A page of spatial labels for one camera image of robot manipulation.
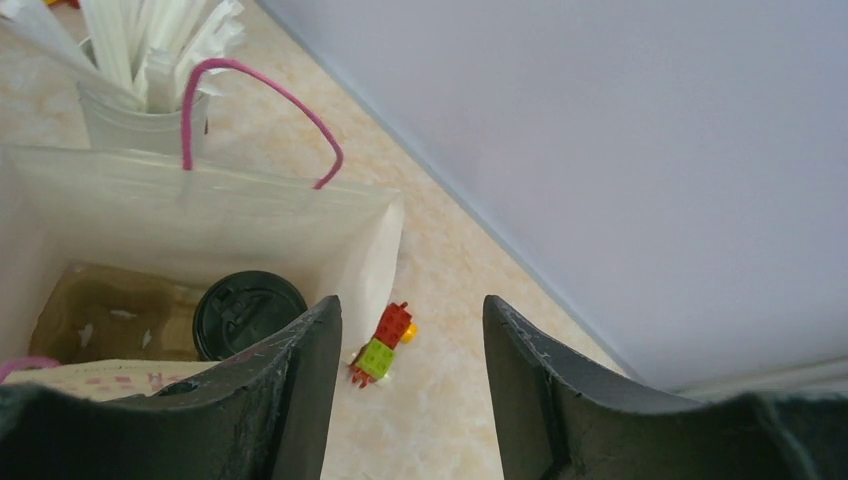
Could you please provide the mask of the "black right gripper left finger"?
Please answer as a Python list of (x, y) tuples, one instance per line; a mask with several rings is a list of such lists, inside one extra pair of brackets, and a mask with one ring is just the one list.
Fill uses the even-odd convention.
[(317, 479), (342, 340), (336, 296), (152, 396), (1, 389), (5, 479)]

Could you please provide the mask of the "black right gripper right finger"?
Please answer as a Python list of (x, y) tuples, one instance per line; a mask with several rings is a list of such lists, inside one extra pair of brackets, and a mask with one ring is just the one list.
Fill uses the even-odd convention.
[(843, 479), (847, 399), (745, 392), (701, 402), (639, 384), (484, 299), (487, 374), (508, 479)]

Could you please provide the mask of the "black coffee cup lid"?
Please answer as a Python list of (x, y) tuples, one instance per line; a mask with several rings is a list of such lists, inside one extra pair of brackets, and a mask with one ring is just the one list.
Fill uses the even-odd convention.
[(306, 311), (300, 291), (283, 277), (259, 270), (233, 273), (213, 284), (195, 308), (195, 348), (204, 361), (225, 360)]

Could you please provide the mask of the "beige pink cake bag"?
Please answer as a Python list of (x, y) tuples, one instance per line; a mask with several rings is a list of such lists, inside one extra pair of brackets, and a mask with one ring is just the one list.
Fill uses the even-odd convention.
[(150, 395), (216, 361), (62, 364), (28, 353), (69, 270), (106, 266), (203, 291), (241, 271), (291, 282), (308, 305), (339, 298), (341, 352), (373, 335), (393, 288), (400, 192), (251, 174), (132, 150), (1, 150), (1, 380), (96, 400)]

